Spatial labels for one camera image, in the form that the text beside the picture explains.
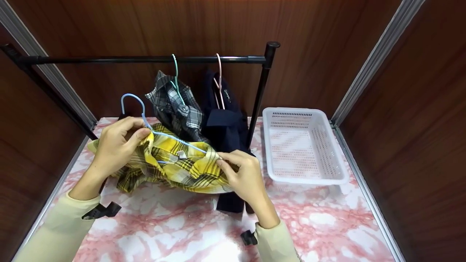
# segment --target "metal frame edge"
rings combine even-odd
[[[340,125],[363,93],[425,0],[403,0],[336,109],[332,120]]]
[[[405,262],[403,253],[401,253],[398,243],[393,237],[393,234],[391,233],[391,230],[388,227],[387,221],[382,215],[382,211],[380,210],[374,198],[374,195],[372,195],[372,192],[370,191],[369,186],[367,185],[366,180],[364,179],[364,176],[361,173],[361,170],[357,166],[356,160],[354,159],[353,154],[351,153],[351,150],[349,149],[348,144],[346,143],[346,140],[340,131],[340,128],[338,126],[333,126],[333,129],[335,130],[336,139],[338,140],[338,143],[340,144],[343,150],[343,153],[349,163],[349,166],[351,167],[354,173],[354,176],[359,185],[359,188],[363,192],[364,198],[367,201],[369,209],[372,211],[372,214],[374,215],[377,225],[379,226],[380,231],[382,232],[382,235],[384,236],[385,242],[387,243],[387,246],[390,249],[393,259],[396,262]]]
[[[0,22],[28,55],[48,56],[7,0],[0,0]],[[54,64],[38,65],[37,67],[88,127],[93,127],[97,122],[96,117],[76,94],[58,67]]]
[[[62,176],[58,180],[57,184],[55,185],[54,189],[52,190],[52,193],[50,193],[50,196],[48,197],[47,201],[45,202],[44,207],[42,208],[41,212],[37,216],[37,219],[35,220],[34,224],[32,224],[31,229],[27,233],[26,237],[23,240],[23,243],[21,246],[18,248],[16,251],[16,254],[21,250],[21,248],[26,245],[26,243],[31,239],[31,236],[34,234],[34,232],[37,230],[39,227],[39,224],[44,217],[45,213],[47,213],[48,208],[52,204],[54,198],[57,196],[58,192],[60,191],[60,188],[62,187],[63,183],[65,182],[65,179],[68,177],[69,173],[73,169],[73,166],[75,165],[76,161],[78,160],[78,157],[81,155],[81,152],[83,151],[84,147],[87,145],[89,141],[89,137],[85,136],[84,139],[82,140],[81,144],[79,145],[79,148],[77,149],[76,153],[74,154],[73,158],[71,159],[70,163],[66,167],[65,171],[63,172]]]

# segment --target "pink hanger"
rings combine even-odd
[[[216,55],[217,55],[217,58],[219,59],[219,72],[220,72],[219,82],[220,84],[217,82],[215,77],[213,78],[213,80],[215,81],[215,84],[219,88],[220,100],[222,101],[222,108],[225,109],[225,104],[223,103],[223,95],[222,95],[222,62],[220,61],[220,55],[219,54],[216,54]],[[217,98],[216,95],[215,95],[215,101],[217,102],[217,107],[220,109],[219,99]]]

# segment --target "light blue hanger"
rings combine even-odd
[[[183,103],[184,105],[185,104],[185,101],[183,100],[180,92],[179,92],[179,87],[178,87],[178,63],[176,62],[176,57],[174,54],[172,54],[173,56],[173,60],[175,61],[175,69],[176,69],[176,76],[175,76],[175,83],[173,83],[173,81],[170,81],[170,83],[173,85],[173,88],[176,90],[176,92],[178,93],[178,96],[179,98],[181,99],[181,103]]]
[[[176,137],[174,137],[174,136],[172,136],[172,135],[165,134],[165,133],[162,133],[162,132],[155,132],[155,131],[152,129],[152,127],[151,127],[151,125],[149,124],[149,122],[147,122],[147,119],[146,119],[146,117],[145,117],[145,106],[144,106],[144,102],[143,102],[139,97],[137,97],[136,95],[133,95],[133,94],[131,94],[131,93],[128,93],[128,94],[124,94],[124,95],[121,97],[121,111],[122,111],[123,114],[124,114],[123,99],[124,99],[125,97],[134,97],[136,100],[138,100],[138,101],[141,103],[141,106],[142,106],[142,108],[143,108],[142,118],[143,118],[143,120],[144,120],[144,124],[146,125],[147,128],[149,128],[149,129],[152,131],[152,133],[154,133],[154,134],[156,134],[156,135],[161,135],[161,136],[166,136],[166,137],[172,138],[172,139],[174,139],[174,140],[176,140],[176,141],[178,141],[178,142],[180,142],[180,143],[182,143],[182,144],[184,144],[184,145],[187,145],[187,146],[189,146],[189,147],[191,147],[191,148],[193,148],[193,149],[195,149],[195,150],[197,150],[197,151],[199,151],[199,152],[202,152],[202,153],[206,154],[206,152],[205,152],[204,150],[202,150],[202,149],[200,149],[200,148],[197,148],[197,147],[193,146],[192,144],[187,143],[187,142],[185,142],[185,141],[183,141],[183,140],[181,140],[181,139],[179,139],[179,138],[176,138]]]

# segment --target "cream sleeve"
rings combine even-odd
[[[283,221],[271,229],[262,228],[256,223],[254,235],[257,249],[263,262],[299,262],[293,240]]]
[[[99,204],[100,196],[80,201],[68,193],[58,199],[44,224],[19,250],[14,262],[72,261],[94,220],[81,217]]]

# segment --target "shirt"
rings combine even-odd
[[[203,113],[191,89],[178,81],[179,93],[185,103],[183,104],[171,81],[175,83],[175,77],[159,71],[154,90],[145,95],[154,106],[155,117],[182,140],[208,143],[200,132]]]
[[[60,197],[43,225],[18,251],[13,262],[70,262],[95,220],[81,217],[100,202],[100,196],[86,201]],[[256,224],[257,248],[263,262],[298,262],[293,241],[282,221],[271,229]]]
[[[152,126],[156,132],[175,136],[161,123]],[[117,188],[132,192],[142,182],[162,183],[197,193],[225,193],[233,191],[226,175],[217,165],[220,156],[205,142],[191,142],[191,145],[206,151],[206,154],[182,144],[172,138],[150,133],[132,155],[130,161],[113,176],[118,177]],[[99,140],[88,144],[95,153]],[[178,152],[183,151],[186,159]]]
[[[202,111],[205,120],[202,127],[202,134],[211,141],[211,145],[219,152],[232,152],[241,150],[254,156],[247,145],[247,117],[241,113],[240,106],[230,91],[228,83],[222,77],[223,102],[225,109],[219,109],[215,100],[218,88],[213,83],[218,73],[208,70],[204,82],[204,98]],[[219,196],[217,210],[242,213],[244,210],[244,200],[236,193],[227,193]]]

